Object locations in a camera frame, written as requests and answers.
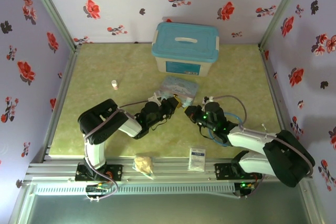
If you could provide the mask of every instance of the white plastic box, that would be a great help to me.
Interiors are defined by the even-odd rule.
[[[207,76],[218,52],[218,30],[210,26],[163,22],[152,43],[160,72]]]

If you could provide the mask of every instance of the blue wire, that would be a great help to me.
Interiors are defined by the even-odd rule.
[[[235,117],[240,123],[243,123],[243,121],[240,119],[240,117],[237,116],[237,115],[235,115],[235,114],[225,112],[224,115],[231,115],[231,116]],[[210,129],[208,129],[208,131],[209,131],[209,135],[210,135],[210,137],[212,138],[212,140],[213,140],[215,143],[217,143],[217,144],[219,144],[219,145],[221,145],[221,146],[223,146],[223,147],[227,147],[227,146],[228,146],[227,144],[223,144],[223,143],[217,141],[216,138],[215,138],[215,137],[213,136],[213,134],[211,133],[211,130],[210,130]]]

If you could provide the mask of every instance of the blue lid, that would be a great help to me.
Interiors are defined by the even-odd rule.
[[[215,27],[163,22],[155,31],[152,54],[161,58],[213,63],[218,59],[218,47]]]

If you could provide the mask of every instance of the floral wallpaper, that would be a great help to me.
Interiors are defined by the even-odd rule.
[[[313,179],[336,220],[336,0],[292,0],[265,46],[288,126],[316,161]]]
[[[70,49],[40,0],[0,0],[0,223],[44,142]]]
[[[215,26],[221,42],[259,43],[281,0],[52,1],[77,44],[81,38],[87,38],[81,43],[151,42],[158,23],[167,19]]]

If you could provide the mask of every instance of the box handle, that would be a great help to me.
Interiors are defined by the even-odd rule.
[[[176,41],[186,41],[186,42],[191,42],[191,43],[197,43],[197,39],[192,39],[192,38],[185,38],[185,37],[176,37]]]

